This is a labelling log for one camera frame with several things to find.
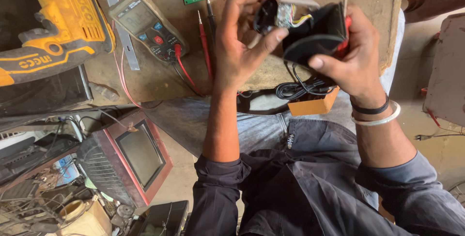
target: orange box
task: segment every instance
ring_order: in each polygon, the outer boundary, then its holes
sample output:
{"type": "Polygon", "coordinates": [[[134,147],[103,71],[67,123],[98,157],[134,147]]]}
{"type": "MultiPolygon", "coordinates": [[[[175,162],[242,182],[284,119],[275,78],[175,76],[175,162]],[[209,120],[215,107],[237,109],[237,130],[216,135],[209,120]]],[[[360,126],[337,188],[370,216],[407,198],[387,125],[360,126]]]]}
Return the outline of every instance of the orange box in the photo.
{"type": "Polygon", "coordinates": [[[334,91],[322,99],[311,101],[291,102],[287,105],[293,116],[309,115],[309,114],[327,114],[333,107],[334,100],[339,93],[339,86],[334,91]]]}

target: old television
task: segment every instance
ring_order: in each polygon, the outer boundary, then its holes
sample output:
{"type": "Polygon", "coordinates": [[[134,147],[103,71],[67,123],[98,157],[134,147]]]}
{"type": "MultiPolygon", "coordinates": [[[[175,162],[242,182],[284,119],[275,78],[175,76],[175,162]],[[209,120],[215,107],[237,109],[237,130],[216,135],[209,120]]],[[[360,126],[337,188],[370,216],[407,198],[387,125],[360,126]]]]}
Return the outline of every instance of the old television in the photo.
{"type": "Polygon", "coordinates": [[[122,203],[145,207],[173,163],[157,126],[141,109],[118,120],[82,142],[78,162],[98,190],[122,203]]]}

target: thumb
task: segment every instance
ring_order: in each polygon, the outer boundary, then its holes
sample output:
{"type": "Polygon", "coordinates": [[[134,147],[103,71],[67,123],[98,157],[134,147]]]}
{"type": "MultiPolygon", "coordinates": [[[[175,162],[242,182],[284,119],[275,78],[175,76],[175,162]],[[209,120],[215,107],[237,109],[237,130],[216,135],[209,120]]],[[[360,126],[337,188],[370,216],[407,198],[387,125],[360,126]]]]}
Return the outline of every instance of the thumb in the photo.
{"type": "Polygon", "coordinates": [[[308,65],[315,71],[334,80],[338,79],[346,71],[347,66],[345,62],[328,55],[314,55],[308,61],[308,65]]]}
{"type": "Polygon", "coordinates": [[[267,55],[273,52],[281,41],[287,37],[287,28],[275,28],[263,37],[251,50],[250,56],[253,60],[262,61],[267,55]]]}

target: black probe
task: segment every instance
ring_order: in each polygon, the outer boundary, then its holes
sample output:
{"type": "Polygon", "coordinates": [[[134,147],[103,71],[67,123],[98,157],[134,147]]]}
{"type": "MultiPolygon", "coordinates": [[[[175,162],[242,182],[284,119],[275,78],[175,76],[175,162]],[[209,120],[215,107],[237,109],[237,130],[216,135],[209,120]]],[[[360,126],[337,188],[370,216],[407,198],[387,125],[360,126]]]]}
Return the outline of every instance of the black probe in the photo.
{"type": "Polygon", "coordinates": [[[212,5],[210,0],[206,0],[206,8],[208,10],[208,21],[210,22],[210,30],[212,31],[213,44],[216,43],[216,21],[213,15],[212,5]]]}

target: silver bangle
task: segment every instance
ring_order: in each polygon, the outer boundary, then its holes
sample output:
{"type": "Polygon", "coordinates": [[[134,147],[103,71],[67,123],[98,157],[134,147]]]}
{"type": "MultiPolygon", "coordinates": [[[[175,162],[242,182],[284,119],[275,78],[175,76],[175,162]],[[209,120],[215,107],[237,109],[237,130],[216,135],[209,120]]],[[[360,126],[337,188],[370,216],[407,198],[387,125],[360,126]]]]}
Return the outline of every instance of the silver bangle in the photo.
{"type": "Polygon", "coordinates": [[[397,118],[399,116],[399,114],[400,114],[400,105],[398,103],[392,101],[392,100],[389,103],[391,104],[392,107],[394,107],[393,108],[394,112],[390,116],[388,116],[388,117],[386,117],[384,119],[377,120],[377,121],[372,121],[372,122],[362,122],[362,121],[355,120],[353,118],[353,114],[350,116],[350,118],[351,118],[352,122],[354,122],[354,123],[356,123],[358,125],[361,125],[361,126],[375,126],[375,125],[381,125],[381,124],[388,123],[388,122],[394,120],[395,118],[397,118]]]}

